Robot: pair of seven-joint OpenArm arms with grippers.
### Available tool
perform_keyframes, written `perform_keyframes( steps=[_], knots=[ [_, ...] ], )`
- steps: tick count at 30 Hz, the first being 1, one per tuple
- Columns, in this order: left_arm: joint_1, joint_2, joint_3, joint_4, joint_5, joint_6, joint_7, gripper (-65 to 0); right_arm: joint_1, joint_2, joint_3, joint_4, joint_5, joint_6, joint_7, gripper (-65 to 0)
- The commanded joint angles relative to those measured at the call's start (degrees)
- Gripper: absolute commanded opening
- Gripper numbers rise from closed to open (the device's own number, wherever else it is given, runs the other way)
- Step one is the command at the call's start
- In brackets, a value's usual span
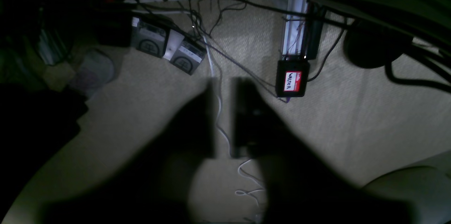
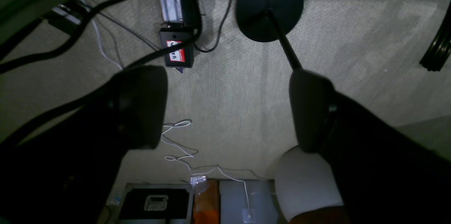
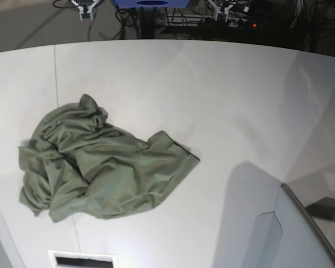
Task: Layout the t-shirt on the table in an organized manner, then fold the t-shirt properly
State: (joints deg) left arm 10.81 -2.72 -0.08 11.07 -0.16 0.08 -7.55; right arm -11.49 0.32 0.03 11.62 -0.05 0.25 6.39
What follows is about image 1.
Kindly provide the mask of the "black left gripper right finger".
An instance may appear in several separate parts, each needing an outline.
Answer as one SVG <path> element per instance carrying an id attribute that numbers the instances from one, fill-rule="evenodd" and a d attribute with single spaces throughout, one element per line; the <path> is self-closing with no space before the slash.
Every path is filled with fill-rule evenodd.
<path id="1" fill-rule="evenodd" d="M 267 104 L 253 81 L 233 80 L 234 150 L 257 161 L 264 224 L 409 224 L 407 203 L 371 195 L 338 174 Z"/>

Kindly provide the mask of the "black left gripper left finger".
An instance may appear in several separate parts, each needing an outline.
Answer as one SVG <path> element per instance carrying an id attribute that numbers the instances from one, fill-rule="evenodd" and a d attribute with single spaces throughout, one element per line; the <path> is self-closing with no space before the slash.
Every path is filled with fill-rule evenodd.
<path id="1" fill-rule="evenodd" d="M 47 224 L 191 224 L 191 185 L 212 158 L 214 81 L 164 130 L 93 189 L 46 206 Z"/>

